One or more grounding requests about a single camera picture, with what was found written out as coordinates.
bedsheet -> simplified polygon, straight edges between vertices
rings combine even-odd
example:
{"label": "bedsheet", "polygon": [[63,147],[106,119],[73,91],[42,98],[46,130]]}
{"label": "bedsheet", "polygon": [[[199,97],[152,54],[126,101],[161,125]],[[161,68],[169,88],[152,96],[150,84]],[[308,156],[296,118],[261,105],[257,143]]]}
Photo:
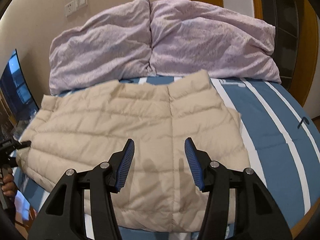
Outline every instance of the bedsheet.
{"label": "bedsheet", "polygon": [[[181,77],[147,77],[121,82],[168,84]],[[267,186],[292,228],[320,197],[320,134],[299,103],[279,84],[251,79],[211,79],[227,107],[242,115],[241,135],[251,167]],[[66,91],[60,96],[68,96]],[[302,123],[306,117],[309,124]],[[30,204],[39,210],[49,195],[19,168],[15,182]],[[92,238],[86,215],[87,235]],[[152,233],[120,229],[128,239],[196,239],[197,233]]]}

power socket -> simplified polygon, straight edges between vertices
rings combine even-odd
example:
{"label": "power socket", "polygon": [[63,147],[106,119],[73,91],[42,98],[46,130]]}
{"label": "power socket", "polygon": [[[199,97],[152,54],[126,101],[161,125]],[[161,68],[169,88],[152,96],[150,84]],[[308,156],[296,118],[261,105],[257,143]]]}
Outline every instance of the power socket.
{"label": "power socket", "polygon": [[75,1],[74,0],[64,6],[64,12],[67,17],[75,12]]}

television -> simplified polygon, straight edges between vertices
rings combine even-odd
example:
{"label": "television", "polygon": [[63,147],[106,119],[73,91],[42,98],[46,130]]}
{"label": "television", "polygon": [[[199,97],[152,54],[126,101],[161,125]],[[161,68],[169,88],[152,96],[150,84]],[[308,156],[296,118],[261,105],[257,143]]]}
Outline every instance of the television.
{"label": "television", "polygon": [[24,79],[16,49],[0,78],[0,89],[10,109],[8,115],[13,116],[16,124],[19,121],[29,121],[39,110]]}

dark tiled panel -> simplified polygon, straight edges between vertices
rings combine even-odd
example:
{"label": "dark tiled panel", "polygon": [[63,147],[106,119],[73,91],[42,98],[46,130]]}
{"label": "dark tiled panel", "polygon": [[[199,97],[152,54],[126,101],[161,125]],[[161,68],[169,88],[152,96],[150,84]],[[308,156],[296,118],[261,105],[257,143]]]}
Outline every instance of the dark tiled panel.
{"label": "dark tiled panel", "polygon": [[277,43],[273,60],[278,66],[280,76],[292,77],[297,57],[297,38],[277,30]]}
{"label": "dark tiled panel", "polygon": [[276,3],[275,0],[261,0],[263,20],[276,26]]}
{"label": "dark tiled panel", "polygon": [[281,78],[281,85],[286,89],[289,90],[292,78],[287,77],[280,77]]}
{"label": "dark tiled panel", "polygon": [[294,0],[276,0],[278,27],[298,36],[297,11]]}

beige wall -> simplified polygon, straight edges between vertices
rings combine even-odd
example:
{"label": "beige wall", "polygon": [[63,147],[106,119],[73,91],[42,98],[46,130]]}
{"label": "beige wall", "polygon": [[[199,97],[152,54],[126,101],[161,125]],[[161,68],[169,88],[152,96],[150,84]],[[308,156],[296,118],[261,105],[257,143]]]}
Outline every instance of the beige wall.
{"label": "beige wall", "polygon": [[0,20],[0,74],[17,48],[27,84],[38,104],[43,94],[49,94],[52,39],[106,8],[131,0],[88,0],[87,7],[66,18],[64,5],[70,1],[13,0]]}

